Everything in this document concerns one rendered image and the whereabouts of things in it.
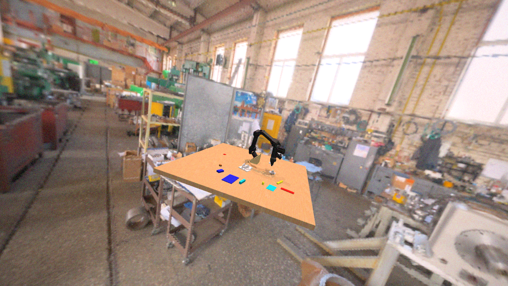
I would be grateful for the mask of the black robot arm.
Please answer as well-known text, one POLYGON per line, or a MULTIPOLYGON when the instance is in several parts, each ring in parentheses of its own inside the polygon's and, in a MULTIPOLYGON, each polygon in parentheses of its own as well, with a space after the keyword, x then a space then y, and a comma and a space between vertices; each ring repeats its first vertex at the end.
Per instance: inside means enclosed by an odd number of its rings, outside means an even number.
POLYGON ((280 154, 277 154, 276 157, 281 159, 282 158, 281 154, 285 153, 285 149, 281 147, 280 142, 276 138, 271 137, 267 132, 265 132, 265 130, 259 130, 259 129, 253 132, 254 138, 252 141, 252 145, 249 147, 249 154, 252 154, 253 158, 258 156, 258 154, 256 154, 256 141, 260 135, 263 135, 265 138, 267 138, 270 141, 270 143, 273 146, 272 151, 280 153, 280 154))

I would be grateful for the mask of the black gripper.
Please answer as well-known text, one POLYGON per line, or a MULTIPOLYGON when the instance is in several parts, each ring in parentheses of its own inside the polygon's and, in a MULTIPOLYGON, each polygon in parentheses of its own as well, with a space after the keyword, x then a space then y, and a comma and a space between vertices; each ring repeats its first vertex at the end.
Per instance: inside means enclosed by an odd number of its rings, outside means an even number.
POLYGON ((274 162, 276 162, 276 155, 277 155, 277 152, 272 151, 271 158, 270 158, 271 166, 274 164, 274 162))

